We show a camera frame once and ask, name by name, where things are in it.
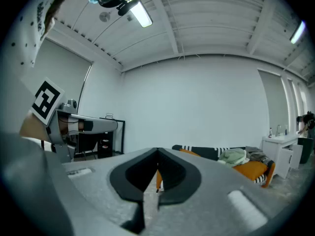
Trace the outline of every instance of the person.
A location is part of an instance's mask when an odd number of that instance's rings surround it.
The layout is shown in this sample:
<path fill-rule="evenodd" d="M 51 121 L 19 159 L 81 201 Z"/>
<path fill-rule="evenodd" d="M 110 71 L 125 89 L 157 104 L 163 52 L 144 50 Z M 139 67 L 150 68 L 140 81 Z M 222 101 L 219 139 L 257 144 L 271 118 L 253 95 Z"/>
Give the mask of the person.
<path fill-rule="evenodd" d="M 303 130 L 299 131 L 299 134 L 303 134 L 305 131 L 307 131 L 307 138 L 313 139 L 313 147 L 315 153 L 315 115 L 312 112 L 308 111 L 307 115 L 298 116 L 296 120 L 297 122 L 304 123 L 304 128 Z"/>
<path fill-rule="evenodd" d="M 34 96 L 23 76 L 34 67 L 43 39 L 65 0 L 30 0 L 13 22 L 0 49 L 0 132 L 48 141 L 44 124 L 29 111 Z M 61 133 L 67 120 L 60 120 Z"/>

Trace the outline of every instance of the desk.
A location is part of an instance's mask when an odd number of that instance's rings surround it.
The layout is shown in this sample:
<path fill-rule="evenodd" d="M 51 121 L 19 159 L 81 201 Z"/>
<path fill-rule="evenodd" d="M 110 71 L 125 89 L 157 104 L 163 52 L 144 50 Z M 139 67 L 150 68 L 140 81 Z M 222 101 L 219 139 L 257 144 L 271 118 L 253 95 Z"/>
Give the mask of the desk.
<path fill-rule="evenodd" d="M 278 174 L 282 178 L 286 178 L 289 168 L 294 157 L 294 164 L 299 164 L 299 157 L 301 158 L 302 146 L 295 145 L 298 150 L 294 153 L 293 150 L 285 149 L 289 145 L 296 144 L 299 135 L 288 135 L 262 139 L 262 150 L 264 153 L 276 163 L 273 175 Z"/>

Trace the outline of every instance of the couch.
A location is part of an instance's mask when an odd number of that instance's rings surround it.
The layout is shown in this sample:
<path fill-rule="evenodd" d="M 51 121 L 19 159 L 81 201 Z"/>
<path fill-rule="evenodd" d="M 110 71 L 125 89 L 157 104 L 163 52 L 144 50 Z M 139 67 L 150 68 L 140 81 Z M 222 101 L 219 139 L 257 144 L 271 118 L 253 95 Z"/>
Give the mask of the couch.
<path fill-rule="evenodd" d="M 181 149 L 185 149 L 185 150 L 193 152 L 192 154 L 198 155 L 200 157 L 218 161 L 222 151 L 230 149 L 230 148 L 227 148 L 227 147 L 190 147 L 190 146 L 183 146 L 183 145 L 174 145 L 172 149 L 178 150 L 178 151 L 180 151 Z M 260 185 L 263 188 L 268 187 L 269 182 L 272 178 L 272 174 L 274 172 L 275 166 L 276 166 L 275 162 L 271 160 L 267 165 L 267 170 L 261 176 L 257 177 L 253 182 L 255 184 Z M 163 188 L 162 185 L 163 185 L 162 177 L 159 174 L 159 172 L 157 172 L 157 192 L 159 189 Z"/>

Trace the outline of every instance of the ceiling lamp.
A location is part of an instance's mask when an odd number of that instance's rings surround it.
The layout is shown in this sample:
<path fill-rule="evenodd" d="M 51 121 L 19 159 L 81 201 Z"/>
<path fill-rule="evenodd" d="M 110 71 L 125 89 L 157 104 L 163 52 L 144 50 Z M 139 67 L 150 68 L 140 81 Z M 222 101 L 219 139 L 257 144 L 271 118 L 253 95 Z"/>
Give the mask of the ceiling lamp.
<path fill-rule="evenodd" d="M 137 4 L 131 9 L 131 12 L 134 14 L 136 19 L 139 21 L 142 27 L 148 27 L 152 25 L 152 19 L 149 16 L 148 12 L 142 5 L 140 0 L 128 0 L 128 3 L 137 1 Z"/>
<path fill-rule="evenodd" d="M 295 44 L 299 40 L 304 30 L 305 30 L 305 22 L 301 21 L 299 27 L 295 30 L 293 36 L 290 39 L 292 44 Z"/>

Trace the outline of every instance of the door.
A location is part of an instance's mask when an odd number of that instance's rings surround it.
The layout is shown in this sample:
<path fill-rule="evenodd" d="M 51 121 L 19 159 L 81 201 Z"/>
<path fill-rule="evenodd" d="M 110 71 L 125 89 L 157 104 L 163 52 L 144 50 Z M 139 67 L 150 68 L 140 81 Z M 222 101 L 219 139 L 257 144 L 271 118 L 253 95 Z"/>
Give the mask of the door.
<path fill-rule="evenodd" d="M 293 157 L 291 160 L 291 168 L 298 169 L 302 156 L 303 146 L 298 144 L 292 144 L 290 147 L 293 150 Z"/>
<path fill-rule="evenodd" d="M 279 157 L 276 162 L 276 174 L 282 178 L 286 178 L 289 171 L 290 164 L 292 162 L 293 151 L 282 148 L 279 151 Z"/>

